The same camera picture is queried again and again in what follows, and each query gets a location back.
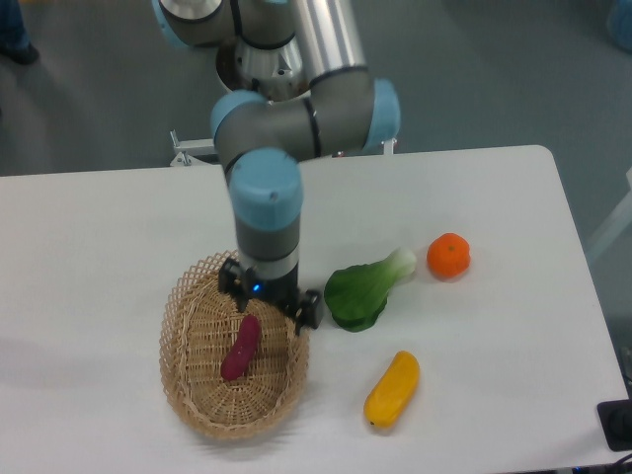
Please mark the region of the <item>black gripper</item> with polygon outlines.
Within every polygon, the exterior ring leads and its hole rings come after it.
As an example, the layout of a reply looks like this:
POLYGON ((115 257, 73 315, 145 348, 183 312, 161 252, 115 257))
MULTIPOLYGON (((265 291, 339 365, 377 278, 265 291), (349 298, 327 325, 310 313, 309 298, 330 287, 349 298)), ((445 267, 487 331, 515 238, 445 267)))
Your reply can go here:
POLYGON ((253 269, 242 270, 238 261, 227 258, 218 271, 218 291, 233 299, 238 312, 245 312, 250 300, 260 300, 275 306, 285 316, 295 313, 296 336, 303 329, 318 329, 324 315, 320 291, 308 289, 300 293, 298 266, 285 276, 264 279, 253 269))

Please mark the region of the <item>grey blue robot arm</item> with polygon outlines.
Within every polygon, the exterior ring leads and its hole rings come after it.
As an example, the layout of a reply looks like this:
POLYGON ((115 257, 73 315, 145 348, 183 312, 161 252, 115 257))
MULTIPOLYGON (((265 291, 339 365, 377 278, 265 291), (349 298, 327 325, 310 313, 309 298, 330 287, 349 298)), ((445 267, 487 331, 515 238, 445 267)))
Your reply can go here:
POLYGON ((371 77, 348 1, 157 1, 164 36, 230 52, 236 75, 213 106, 210 128, 229 192, 238 256, 218 288, 239 311, 276 306, 297 329, 316 328, 322 296, 298 286, 303 188, 298 165, 394 138, 393 84, 371 77))

